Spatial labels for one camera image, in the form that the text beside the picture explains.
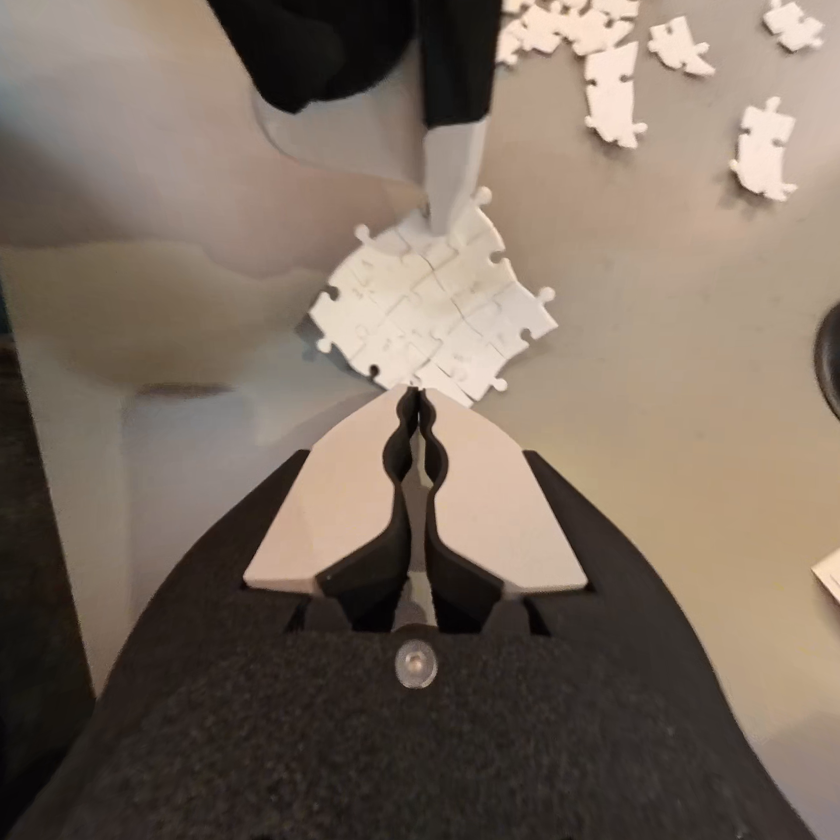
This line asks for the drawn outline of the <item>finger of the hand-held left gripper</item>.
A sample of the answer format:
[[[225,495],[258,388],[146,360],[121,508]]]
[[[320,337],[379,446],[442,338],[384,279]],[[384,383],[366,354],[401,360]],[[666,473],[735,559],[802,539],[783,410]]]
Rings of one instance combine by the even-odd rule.
[[[489,117],[430,129],[423,139],[432,235],[449,235],[477,189]]]

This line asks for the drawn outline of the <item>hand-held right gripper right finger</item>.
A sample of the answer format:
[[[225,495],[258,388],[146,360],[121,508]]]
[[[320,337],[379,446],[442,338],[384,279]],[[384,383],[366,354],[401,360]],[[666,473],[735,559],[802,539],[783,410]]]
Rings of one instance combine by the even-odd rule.
[[[581,562],[519,444],[433,388],[419,393],[418,418],[438,626],[478,632],[500,602],[584,590]]]

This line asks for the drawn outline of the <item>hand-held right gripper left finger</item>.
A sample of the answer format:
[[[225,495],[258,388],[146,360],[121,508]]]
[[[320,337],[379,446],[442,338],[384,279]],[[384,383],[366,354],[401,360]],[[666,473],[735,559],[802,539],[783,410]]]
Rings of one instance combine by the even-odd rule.
[[[251,590],[336,601],[350,624],[387,631],[412,555],[403,480],[419,392],[399,385],[309,451],[243,577]]]

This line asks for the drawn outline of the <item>joined white puzzle section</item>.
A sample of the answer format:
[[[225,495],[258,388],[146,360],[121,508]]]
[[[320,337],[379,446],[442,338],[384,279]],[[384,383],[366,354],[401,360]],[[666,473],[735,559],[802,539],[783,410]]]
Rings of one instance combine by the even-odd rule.
[[[435,389],[466,407],[504,392],[506,366],[559,325],[554,289],[517,278],[491,199],[478,187],[447,236],[432,236],[419,210],[378,235],[358,226],[308,310],[318,350],[384,390]]]

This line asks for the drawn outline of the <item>scattered loose puzzle pieces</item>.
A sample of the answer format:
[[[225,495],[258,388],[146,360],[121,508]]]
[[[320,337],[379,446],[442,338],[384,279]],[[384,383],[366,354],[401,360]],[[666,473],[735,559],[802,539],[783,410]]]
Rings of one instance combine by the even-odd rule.
[[[497,65],[513,68],[520,54],[551,55],[564,42],[584,60],[587,114],[584,125],[602,141],[626,150],[637,148],[648,126],[635,120],[634,72],[639,43],[629,38],[641,2],[505,1],[497,41]],[[825,25],[797,2],[767,2],[762,27],[789,54],[819,49]],[[649,28],[647,51],[662,67],[707,79],[716,68],[707,61],[708,43],[695,41],[685,15]],[[763,199],[783,203],[797,186],[784,180],[784,155],[795,118],[780,111],[781,99],[750,105],[742,113],[736,155],[730,172],[741,188]]]

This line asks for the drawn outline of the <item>white printed instruction sheet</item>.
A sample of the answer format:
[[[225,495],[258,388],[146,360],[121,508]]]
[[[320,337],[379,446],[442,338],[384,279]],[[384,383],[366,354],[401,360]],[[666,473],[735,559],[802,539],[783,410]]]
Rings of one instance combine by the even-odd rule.
[[[839,564],[840,550],[835,549],[812,567],[815,578],[821,583],[824,590],[834,599],[838,606],[840,602]]]

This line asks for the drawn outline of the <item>black round desk grommet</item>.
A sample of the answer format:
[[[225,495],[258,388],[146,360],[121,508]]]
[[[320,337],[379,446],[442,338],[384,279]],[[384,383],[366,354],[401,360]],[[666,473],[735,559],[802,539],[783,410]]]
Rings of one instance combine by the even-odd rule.
[[[816,331],[813,366],[825,404],[839,419],[839,302],[825,314]]]

